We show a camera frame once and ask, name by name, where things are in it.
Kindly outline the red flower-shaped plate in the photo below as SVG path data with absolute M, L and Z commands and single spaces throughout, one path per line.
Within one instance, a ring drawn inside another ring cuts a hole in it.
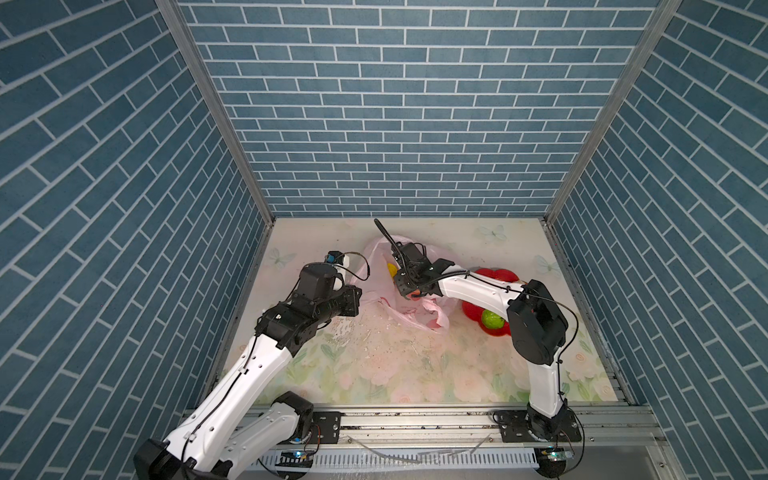
M 502 282 L 508 282 L 508 283 L 513 283 L 520 280 L 520 278 L 516 273 L 507 269 L 479 268 L 475 271 L 475 274 L 488 277 L 494 280 L 502 281 Z M 483 327 L 483 325 L 481 324 L 481 314 L 486 309 L 466 301 L 463 301 L 461 303 L 461 307 L 464 315 L 470 320 L 474 321 L 479 326 L 479 328 L 483 330 L 487 335 L 490 335 L 493 337 L 503 337 L 503 336 L 511 335 L 510 327 L 507 321 L 502 330 L 490 331 Z

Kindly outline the pink plastic bag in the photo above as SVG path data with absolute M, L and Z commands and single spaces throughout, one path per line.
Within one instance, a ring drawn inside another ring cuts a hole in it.
M 363 256 L 368 263 L 363 263 L 357 275 L 365 281 L 353 279 L 353 284 L 362 290 L 361 309 L 380 307 L 389 318 L 424 331 L 444 333 L 448 330 L 449 315 L 458 306 L 457 300 L 437 295 L 403 296 L 393 277 L 398 264 L 391 244 L 384 237 L 372 240 L 363 250 Z

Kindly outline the green fake kiwi half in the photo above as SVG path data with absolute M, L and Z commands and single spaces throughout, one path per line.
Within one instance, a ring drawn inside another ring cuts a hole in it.
M 497 331 L 504 328 L 506 320 L 490 310 L 484 310 L 481 314 L 481 324 L 487 330 Z

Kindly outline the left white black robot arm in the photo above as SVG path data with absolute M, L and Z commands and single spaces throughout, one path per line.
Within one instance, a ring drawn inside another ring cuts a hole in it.
M 200 406 L 164 439 L 139 447 L 138 478 L 236 479 L 273 447 L 309 440 L 314 406 L 291 391 L 247 427 L 239 424 L 321 326 L 358 315 L 362 291 L 348 282 L 349 264 L 347 254 L 331 251 L 302 268 L 287 299 L 260 316 L 244 352 Z

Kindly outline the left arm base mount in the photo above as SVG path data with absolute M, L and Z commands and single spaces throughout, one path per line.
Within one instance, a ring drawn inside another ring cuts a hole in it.
M 315 411 L 299 417 L 296 430 L 282 445 L 337 444 L 341 429 L 340 411 Z

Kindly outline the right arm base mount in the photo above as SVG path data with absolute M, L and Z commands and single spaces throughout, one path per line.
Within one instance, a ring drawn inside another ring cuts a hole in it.
M 583 440 L 582 427 L 575 413 L 564 409 L 555 418 L 542 416 L 532 410 L 495 410 L 491 420 L 498 426 L 504 443 L 539 442 L 554 443 L 563 440 L 571 443 Z

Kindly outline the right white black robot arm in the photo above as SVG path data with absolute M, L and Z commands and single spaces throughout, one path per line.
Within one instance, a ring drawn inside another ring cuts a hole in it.
M 568 321 L 546 286 L 537 280 L 492 279 L 443 258 L 432 261 L 414 243 L 394 242 L 391 250 L 398 265 L 394 283 L 402 296 L 466 301 L 505 321 L 515 351 L 528 365 L 528 429 L 540 440 L 554 439 L 568 416 L 559 373 Z

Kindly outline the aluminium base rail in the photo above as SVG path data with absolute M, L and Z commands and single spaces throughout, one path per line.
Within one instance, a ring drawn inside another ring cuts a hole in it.
M 193 416 L 191 425 L 170 435 L 188 455 L 195 448 L 213 459 L 243 449 L 248 434 L 254 434 L 268 448 L 297 446 L 314 449 L 326 445 L 338 447 L 367 446 L 369 448 L 469 448 L 479 445 L 515 445 L 544 449 L 547 447 L 660 447 L 668 443 L 667 436 L 651 410 L 621 403 L 576 405 L 570 408 L 582 427 L 583 440 L 576 443 L 563 440 L 554 443 L 504 443 L 498 426 L 491 420 L 495 410 L 526 410 L 519 405 L 459 405 L 437 407 L 316 407 L 315 411 L 340 411 L 341 429 L 337 444 L 282 445 L 296 430 L 299 417 L 291 407 L 252 408 L 234 421 L 227 432 L 212 422 L 202 423 Z

